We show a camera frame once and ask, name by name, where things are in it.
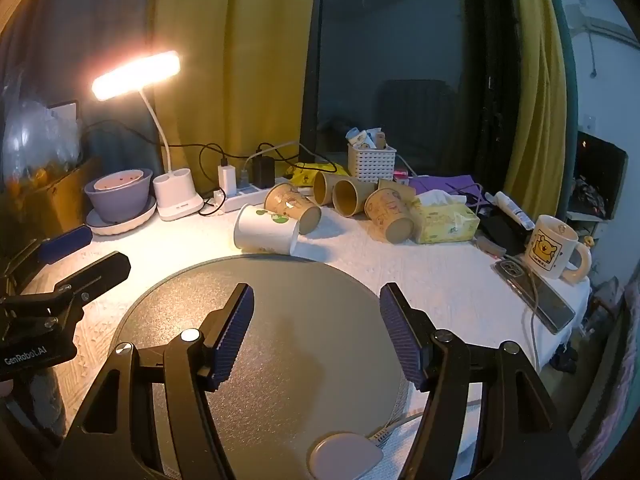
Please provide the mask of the white paper cup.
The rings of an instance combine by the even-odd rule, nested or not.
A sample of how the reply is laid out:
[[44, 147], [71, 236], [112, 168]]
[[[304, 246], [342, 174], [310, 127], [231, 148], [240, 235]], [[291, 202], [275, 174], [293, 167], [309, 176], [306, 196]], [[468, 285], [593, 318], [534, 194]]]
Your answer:
[[299, 234], [298, 221], [253, 205], [241, 208], [233, 229], [233, 243], [242, 252], [271, 252], [290, 256]]

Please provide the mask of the brown paper cup front left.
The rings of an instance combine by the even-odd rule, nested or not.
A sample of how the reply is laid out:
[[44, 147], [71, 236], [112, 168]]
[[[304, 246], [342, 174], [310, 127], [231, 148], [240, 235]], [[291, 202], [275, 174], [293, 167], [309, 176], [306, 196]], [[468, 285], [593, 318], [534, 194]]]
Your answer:
[[307, 235], [319, 224], [321, 209], [289, 183], [275, 185], [266, 195], [267, 210], [298, 221], [299, 233]]

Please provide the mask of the brown paper cup back left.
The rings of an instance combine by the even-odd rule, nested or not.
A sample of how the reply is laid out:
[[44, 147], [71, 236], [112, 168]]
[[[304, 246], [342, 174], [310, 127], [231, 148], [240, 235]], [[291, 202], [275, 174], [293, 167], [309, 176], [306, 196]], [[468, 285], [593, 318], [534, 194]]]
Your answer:
[[333, 189], [337, 182], [348, 180], [349, 176], [344, 174], [330, 174], [319, 171], [314, 178], [312, 185], [312, 197], [319, 206], [326, 206], [333, 203]]

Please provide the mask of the white plate under bowl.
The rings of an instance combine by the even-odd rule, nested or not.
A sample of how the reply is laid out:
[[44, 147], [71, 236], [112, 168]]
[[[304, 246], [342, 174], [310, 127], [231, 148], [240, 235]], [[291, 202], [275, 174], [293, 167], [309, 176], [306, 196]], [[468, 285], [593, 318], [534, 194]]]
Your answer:
[[142, 213], [138, 214], [137, 217], [123, 222], [110, 223], [102, 220], [98, 213], [93, 209], [88, 213], [88, 216], [86, 218], [86, 225], [94, 235], [116, 236], [133, 231], [139, 226], [143, 226], [153, 217], [155, 211], [156, 200], [153, 196], [150, 196], [146, 201]]

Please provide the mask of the purple bowl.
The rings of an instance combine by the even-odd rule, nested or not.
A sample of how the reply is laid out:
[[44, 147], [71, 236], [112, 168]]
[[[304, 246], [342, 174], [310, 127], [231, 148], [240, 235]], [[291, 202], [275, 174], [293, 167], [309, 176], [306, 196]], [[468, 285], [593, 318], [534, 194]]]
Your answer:
[[120, 223], [145, 210], [152, 175], [148, 168], [122, 170], [87, 183], [84, 192], [103, 221]]

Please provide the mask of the smartphone in clear case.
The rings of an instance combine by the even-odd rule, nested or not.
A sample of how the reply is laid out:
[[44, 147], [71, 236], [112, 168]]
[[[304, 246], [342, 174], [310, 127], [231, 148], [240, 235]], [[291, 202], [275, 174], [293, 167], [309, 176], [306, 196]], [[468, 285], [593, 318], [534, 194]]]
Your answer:
[[498, 259], [492, 266], [553, 335], [574, 320], [575, 311], [537, 274], [511, 259]]

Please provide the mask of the white usb charger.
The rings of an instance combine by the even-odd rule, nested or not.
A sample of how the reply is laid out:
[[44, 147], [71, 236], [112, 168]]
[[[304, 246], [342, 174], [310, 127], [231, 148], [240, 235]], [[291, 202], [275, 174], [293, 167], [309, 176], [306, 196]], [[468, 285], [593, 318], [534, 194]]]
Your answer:
[[218, 170], [218, 184], [224, 191], [224, 195], [227, 197], [233, 197], [238, 192], [236, 187], [236, 172], [235, 166], [225, 164], [217, 168]]

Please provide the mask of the white power strip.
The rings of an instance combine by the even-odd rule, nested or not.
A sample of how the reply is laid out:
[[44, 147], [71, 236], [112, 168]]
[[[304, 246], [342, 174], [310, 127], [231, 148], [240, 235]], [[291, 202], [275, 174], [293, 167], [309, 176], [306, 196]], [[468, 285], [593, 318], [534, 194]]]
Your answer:
[[220, 191], [214, 193], [212, 207], [221, 214], [240, 210], [245, 205], [262, 206], [270, 188], [258, 188], [249, 184], [245, 188], [238, 188], [236, 193], [224, 198]]

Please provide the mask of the round grey turntable plate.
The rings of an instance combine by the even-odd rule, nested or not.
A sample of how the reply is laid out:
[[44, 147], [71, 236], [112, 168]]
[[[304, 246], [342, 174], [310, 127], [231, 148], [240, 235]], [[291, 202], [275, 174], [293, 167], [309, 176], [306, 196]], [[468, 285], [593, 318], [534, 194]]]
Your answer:
[[254, 314], [229, 379], [207, 398], [238, 478], [305, 479], [321, 439], [374, 434], [402, 414], [408, 386], [378, 296], [321, 262], [245, 255], [191, 266], [145, 292], [114, 341], [167, 344], [240, 283], [254, 290]]

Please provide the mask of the white round coaster pad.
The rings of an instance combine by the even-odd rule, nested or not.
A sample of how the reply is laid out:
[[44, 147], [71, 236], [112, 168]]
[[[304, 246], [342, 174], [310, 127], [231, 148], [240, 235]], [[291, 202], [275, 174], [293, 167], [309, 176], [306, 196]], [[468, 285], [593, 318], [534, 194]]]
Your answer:
[[383, 452], [370, 439], [341, 432], [324, 438], [310, 451], [308, 469], [318, 480], [355, 480], [382, 458]]

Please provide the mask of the black power adapter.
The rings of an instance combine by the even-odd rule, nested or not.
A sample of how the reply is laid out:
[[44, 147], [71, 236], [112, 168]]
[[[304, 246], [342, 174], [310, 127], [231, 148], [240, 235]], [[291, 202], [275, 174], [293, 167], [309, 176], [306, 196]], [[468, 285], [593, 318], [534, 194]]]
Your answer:
[[258, 188], [272, 188], [276, 180], [276, 161], [267, 155], [257, 155], [250, 163], [250, 182]]

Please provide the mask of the black pouch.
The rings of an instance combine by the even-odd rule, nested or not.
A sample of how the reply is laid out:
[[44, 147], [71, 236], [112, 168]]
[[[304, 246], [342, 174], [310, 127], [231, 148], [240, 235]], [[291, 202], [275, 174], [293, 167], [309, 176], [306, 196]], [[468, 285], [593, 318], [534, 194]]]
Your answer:
[[504, 248], [508, 255], [516, 256], [525, 252], [530, 232], [501, 209], [485, 206], [480, 208], [478, 218], [480, 218], [480, 232], [488, 240]]

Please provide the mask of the yellow tissue pack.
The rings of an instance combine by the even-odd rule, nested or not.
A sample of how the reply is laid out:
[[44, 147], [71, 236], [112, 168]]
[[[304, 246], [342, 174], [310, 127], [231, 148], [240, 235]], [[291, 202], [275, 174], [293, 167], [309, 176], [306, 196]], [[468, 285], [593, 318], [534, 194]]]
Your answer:
[[412, 239], [418, 244], [467, 242], [480, 225], [464, 196], [442, 190], [417, 195], [409, 211], [414, 222]]

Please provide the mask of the white tube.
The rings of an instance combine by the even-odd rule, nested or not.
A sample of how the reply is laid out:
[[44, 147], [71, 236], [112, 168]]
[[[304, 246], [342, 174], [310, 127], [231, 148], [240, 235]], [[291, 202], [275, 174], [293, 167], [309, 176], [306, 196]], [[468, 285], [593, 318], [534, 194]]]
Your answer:
[[494, 204], [526, 231], [533, 231], [535, 223], [517, 203], [503, 192], [494, 195]]

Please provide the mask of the yellow curtain left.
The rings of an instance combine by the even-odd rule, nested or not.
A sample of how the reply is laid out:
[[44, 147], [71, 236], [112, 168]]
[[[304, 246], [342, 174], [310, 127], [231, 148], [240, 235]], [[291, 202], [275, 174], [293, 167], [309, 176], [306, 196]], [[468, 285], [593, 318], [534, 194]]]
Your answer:
[[153, 89], [172, 163], [195, 187], [217, 183], [259, 143], [300, 135], [312, 0], [155, 0], [153, 48], [174, 50], [177, 76]]

